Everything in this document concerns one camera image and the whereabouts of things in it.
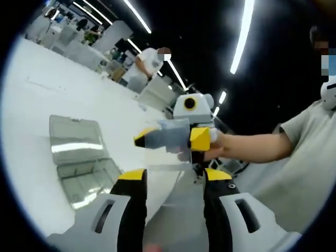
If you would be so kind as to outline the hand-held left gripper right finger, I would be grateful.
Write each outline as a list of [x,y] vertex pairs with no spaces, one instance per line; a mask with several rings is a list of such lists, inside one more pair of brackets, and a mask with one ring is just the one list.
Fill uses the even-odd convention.
[[275,214],[227,173],[205,169],[204,218],[210,251],[290,251],[299,233],[280,227]]

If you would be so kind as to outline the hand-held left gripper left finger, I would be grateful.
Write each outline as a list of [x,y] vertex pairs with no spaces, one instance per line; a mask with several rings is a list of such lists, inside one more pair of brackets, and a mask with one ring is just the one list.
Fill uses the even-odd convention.
[[125,172],[110,193],[79,209],[74,224],[47,242],[55,251],[142,251],[146,200],[147,171]]

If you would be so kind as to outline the person's right hand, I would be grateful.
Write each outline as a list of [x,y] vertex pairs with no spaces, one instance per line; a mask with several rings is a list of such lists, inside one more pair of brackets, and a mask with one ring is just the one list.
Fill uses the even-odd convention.
[[232,136],[215,129],[211,129],[210,136],[210,149],[204,153],[204,161],[210,161],[221,157],[230,159],[230,141]]

